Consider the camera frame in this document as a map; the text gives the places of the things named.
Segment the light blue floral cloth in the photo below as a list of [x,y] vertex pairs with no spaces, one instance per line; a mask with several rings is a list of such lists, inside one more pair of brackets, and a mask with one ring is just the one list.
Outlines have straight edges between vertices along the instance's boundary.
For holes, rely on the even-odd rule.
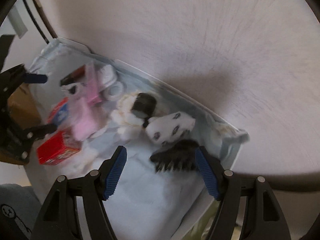
[[[157,99],[159,115],[184,112],[195,118],[188,138],[197,141],[221,160],[224,168],[233,167],[249,135],[221,119],[194,99],[156,80],[132,66],[112,62],[124,96],[134,99],[140,92]],[[127,162],[115,193],[104,202],[112,228],[119,239],[200,239],[217,201],[205,189],[195,171],[156,172],[150,156],[161,150],[141,132],[131,140],[121,138],[120,124],[109,121],[101,133],[87,139],[82,150],[57,165],[41,165],[36,152],[30,155],[25,171],[40,201],[44,201],[60,175],[77,178],[98,168],[119,145],[127,149]]]

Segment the grey cartoon blanket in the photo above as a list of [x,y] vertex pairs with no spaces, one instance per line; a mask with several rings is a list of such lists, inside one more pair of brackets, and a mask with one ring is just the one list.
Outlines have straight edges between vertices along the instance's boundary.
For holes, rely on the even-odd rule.
[[41,203],[31,186],[1,185],[1,239],[30,239]]

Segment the pink fuzzy sock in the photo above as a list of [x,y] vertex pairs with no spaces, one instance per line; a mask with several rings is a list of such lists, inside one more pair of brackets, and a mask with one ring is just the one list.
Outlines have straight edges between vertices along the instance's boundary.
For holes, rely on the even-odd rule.
[[84,141],[105,126],[106,113],[100,106],[91,106],[85,98],[70,102],[73,138]]

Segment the pink long cosmetic box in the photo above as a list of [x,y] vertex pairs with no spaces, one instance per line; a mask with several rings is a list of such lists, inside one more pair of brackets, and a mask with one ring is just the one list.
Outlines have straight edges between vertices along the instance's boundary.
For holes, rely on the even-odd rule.
[[96,105],[97,103],[102,102],[102,99],[100,98],[98,80],[93,62],[90,62],[85,65],[85,78],[86,98],[88,104]]

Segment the white panda sock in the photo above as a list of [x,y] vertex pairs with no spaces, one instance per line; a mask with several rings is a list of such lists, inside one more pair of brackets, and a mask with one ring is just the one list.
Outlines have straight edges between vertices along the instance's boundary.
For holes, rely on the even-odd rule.
[[148,120],[145,132],[149,139],[156,145],[164,146],[175,142],[190,133],[196,119],[184,112],[154,117]]

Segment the brown cardboard box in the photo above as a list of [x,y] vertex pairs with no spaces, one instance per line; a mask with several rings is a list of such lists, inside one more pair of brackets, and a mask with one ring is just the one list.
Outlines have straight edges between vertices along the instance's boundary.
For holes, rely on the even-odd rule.
[[41,117],[28,84],[24,83],[20,85],[10,96],[8,99],[8,110],[10,116],[23,130],[41,124]]

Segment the red cardboard box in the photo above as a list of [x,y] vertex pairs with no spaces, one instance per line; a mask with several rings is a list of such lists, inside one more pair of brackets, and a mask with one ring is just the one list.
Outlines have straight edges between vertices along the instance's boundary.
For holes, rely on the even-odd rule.
[[57,131],[36,150],[40,165],[57,165],[78,153],[82,142],[73,138],[70,129]]

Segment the white plastic case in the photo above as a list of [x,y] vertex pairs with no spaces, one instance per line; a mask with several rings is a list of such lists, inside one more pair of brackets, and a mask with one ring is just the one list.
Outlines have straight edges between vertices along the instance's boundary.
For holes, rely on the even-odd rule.
[[99,90],[103,91],[117,81],[117,72],[114,66],[107,64],[97,70]]

